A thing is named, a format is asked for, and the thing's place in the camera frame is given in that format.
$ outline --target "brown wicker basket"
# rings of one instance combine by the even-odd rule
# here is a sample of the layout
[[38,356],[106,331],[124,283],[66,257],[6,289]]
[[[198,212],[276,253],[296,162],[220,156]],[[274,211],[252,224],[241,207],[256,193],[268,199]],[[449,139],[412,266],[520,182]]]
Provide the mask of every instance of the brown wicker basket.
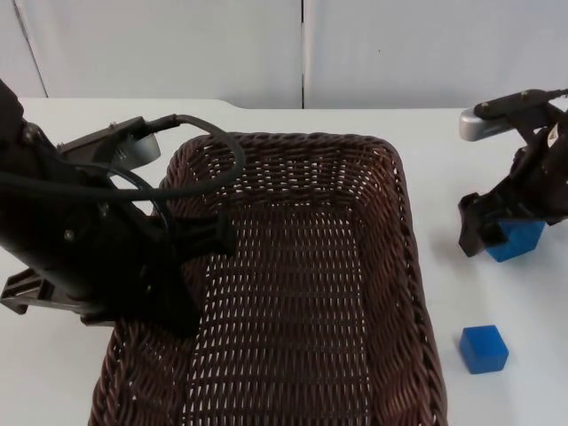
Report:
[[[204,313],[195,339],[118,323],[92,425],[446,424],[402,165],[388,143],[328,134],[235,134],[234,186],[173,201],[228,212],[234,257],[185,266]],[[209,137],[183,145],[165,186],[232,163]]]

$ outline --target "black cable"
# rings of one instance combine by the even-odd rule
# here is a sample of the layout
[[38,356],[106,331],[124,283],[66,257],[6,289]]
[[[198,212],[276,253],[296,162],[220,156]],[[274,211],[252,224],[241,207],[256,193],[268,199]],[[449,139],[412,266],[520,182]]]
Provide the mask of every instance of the black cable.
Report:
[[[111,164],[99,163],[99,162],[88,162],[88,163],[72,163],[72,162],[64,162],[66,165],[77,167],[78,169],[95,169],[95,170],[102,170],[107,173],[112,173],[119,178],[130,182],[138,189],[152,189],[152,186],[148,184],[142,177],[137,175],[136,173],[131,172],[130,170],[123,169],[121,167],[116,167]],[[166,231],[166,235],[173,235],[174,231],[174,218],[171,215],[170,209],[163,201],[157,200],[150,200],[152,205],[154,206],[155,211],[160,215],[162,219],[164,229]]]
[[39,179],[32,179],[0,171],[0,186],[8,187],[12,190],[20,190],[36,195],[50,196],[64,199],[75,199],[78,201],[165,201],[185,197],[194,197],[211,193],[218,188],[230,185],[235,179],[242,176],[245,166],[245,154],[239,143],[228,133],[219,129],[217,126],[205,122],[191,115],[170,115],[148,123],[151,132],[170,129],[179,124],[191,124],[199,129],[205,130],[223,142],[234,156],[233,166],[209,180],[196,182],[192,185],[181,188],[167,189],[106,189],[94,188],[80,185],[66,185],[54,182],[45,182]]

